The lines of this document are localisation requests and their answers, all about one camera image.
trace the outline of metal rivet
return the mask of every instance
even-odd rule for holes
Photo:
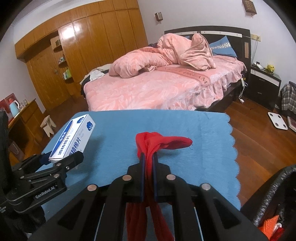
[[[202,184],[202,189],[203,190],[210,190],[211,189],[211,185],[210,184],[208,184],[208,183],[204,183],[204,184]]]
[[[131,175],[124,175],[122,177],[122,180],[124,180],[124,181],[130,181],[131,180]]]
[[[176,176],[174,174],[169,174],[169,175],[167,175],[167,179],[170,181],[173,181],[176,179]]]
[[[97,188],[97,186],[95,184],[91,184],[87,186],[87,190],[89,190],[90,192],[95,191]]]

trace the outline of white stool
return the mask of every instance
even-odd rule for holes
[[[44,131],[48,137],[50,137],[50,133],[54,135],[54,131],[52,130],[52,126],[57,127],[56,124],[50,118],[50,115],[45,117],[40,125],[40,127],[44,129]]]

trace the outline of electrical outlet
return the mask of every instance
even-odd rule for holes
[[[251,34],[251,39],[261,42],[261,37],[259,35]]]

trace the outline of blue tablecloth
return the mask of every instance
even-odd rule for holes
[[[233,147],[228,115],[181,110],[123,110],[80,112],[74,117],[86,113],[90,114],[96,127],[84,150],[84,161],[77,169],[67,173],[68,190],[42,206],[47,220],[87,185],[110,184],[126,174],[130,165],[138,163],[135,136],[144,131],[191,138],[193,145],[189,148],[160,150],[159,162],[169,165],[171,172],[187,183],[210,183],[240,209],[237,198],[240,184],[236,179],[239,167],[235,162],[237,151]],[[53,149],[64,128],[52,138],[44,149],[45,153]],[[162,204],[162,211],[173,230],[171,207]],[[153,225],[148,222],[147,240],[154,239]]]

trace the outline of pink comforter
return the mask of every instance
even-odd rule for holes
[[[174,64],[129,79],[106,74],[84,86],[89,110],[207,108],[223,98],[228,84],[237,82],[245,69],[236,58],[214,56],[213,60],[216,68],[208,71]]]
[[[201,34],[194,34],[192,40],[176,34],[165,34],[157,46],[137,49],[115,60],[109,75],[131,78],[138,75],[141,69],[153,71],[156,67],[171,64],[192,66],[197,70],[216,67],[209,44]]]

